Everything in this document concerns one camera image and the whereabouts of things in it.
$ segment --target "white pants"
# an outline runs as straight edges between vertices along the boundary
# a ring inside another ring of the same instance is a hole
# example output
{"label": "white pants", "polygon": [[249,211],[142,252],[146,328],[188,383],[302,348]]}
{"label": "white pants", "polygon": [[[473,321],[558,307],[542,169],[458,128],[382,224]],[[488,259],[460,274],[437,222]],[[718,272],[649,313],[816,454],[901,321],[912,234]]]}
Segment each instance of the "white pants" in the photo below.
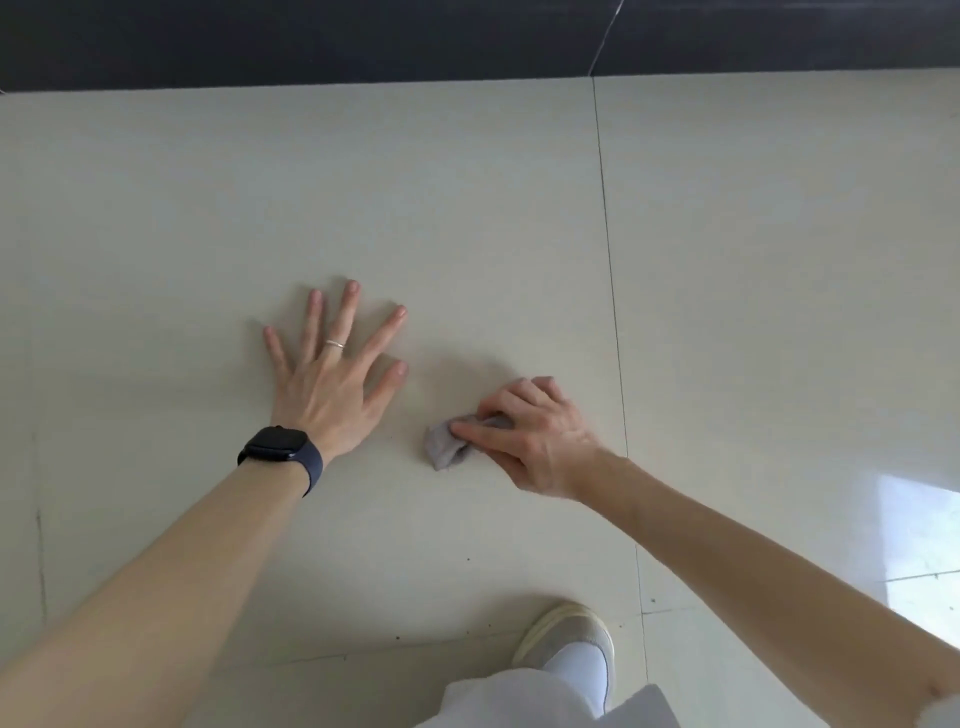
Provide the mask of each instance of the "white pants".
{"label": "white pants", "polygon": [[[563,680],[538,669],[508,669],[447,686],[440,712],[420,728],[576,728],[594,724],[587,702]],[[655,685],[595,721],[603,728],[677,728]]]}

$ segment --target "forearm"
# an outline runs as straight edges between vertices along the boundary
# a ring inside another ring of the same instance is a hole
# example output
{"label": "forearm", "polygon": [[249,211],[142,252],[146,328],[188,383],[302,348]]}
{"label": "forearm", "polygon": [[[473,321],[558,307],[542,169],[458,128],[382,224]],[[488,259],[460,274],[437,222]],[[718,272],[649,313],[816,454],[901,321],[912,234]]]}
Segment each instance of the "forearm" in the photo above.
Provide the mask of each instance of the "forearm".
{"label": "forearm", "polygon": [[237,468],[0,674],[5,725],[179,724],[307,482]]}
{"label": "forearm", "polygon": [[679,576],[834,726],[913,726],[960,653],[804,558],[599,451],[580,500]]}

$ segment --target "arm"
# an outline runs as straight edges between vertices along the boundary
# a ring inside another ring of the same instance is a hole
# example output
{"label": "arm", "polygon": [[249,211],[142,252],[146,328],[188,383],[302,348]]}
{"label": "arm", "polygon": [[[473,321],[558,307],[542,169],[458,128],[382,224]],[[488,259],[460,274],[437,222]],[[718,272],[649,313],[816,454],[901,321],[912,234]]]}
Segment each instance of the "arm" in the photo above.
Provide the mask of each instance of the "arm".
{"label": "arm", "polygon": [[584,503],[679,576],[828,724],[907,728],[960,692],[960,652],[797,554],[603,449],[548,377],[484,400],[516,429],[455,425],[521,488]]}
{"label": "arm", "polygon": [[[346,342],[355,284],[329,336]],[[304,430],[328,465],[372,431],[402,384],[397,363],[364,399],[363,381],[405,318],[394,315],[355,359],[321,348],[322,297],[310,295],[291,367],[264,330],[276,371],[273,425]],[[297,463],[247,460],[0,673],[4,725],[179,724],[309,483]]]}

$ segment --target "black smartwatch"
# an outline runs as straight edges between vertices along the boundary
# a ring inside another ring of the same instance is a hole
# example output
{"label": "black smartwatch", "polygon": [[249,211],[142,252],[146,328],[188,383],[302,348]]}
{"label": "black smartwatch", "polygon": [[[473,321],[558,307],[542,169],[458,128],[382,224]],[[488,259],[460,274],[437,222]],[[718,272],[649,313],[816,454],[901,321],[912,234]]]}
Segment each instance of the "black smartwatch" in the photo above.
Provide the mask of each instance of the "black smartwatch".
{"label": "black smartwatch", "polygon": [[264,427],[257,432],[237,455],[237,465],[248,457],[254,460],[266,460],[271,463],[300,463],[310,476],[310,487],[306,494],[313,490],[314,484],[320,480],[320,473],[324,471],[324,459],[320,451],[310,442],[306,432],[299,429],[287,429],[280,425]]}

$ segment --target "black tile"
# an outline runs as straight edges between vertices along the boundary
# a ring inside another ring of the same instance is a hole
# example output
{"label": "black tile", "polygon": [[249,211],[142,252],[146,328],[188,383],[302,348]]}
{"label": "black tile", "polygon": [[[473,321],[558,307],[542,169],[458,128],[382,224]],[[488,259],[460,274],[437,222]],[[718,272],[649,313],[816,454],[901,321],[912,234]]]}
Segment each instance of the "black tile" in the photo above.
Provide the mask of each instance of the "black tile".
{"label": "black tile", "polygon": [[956,65],[956,2],[627,0],[594,75]]}
{"label": "black tile", "polygon": [[584,76],[616,0],[0,0],[0,88]]}

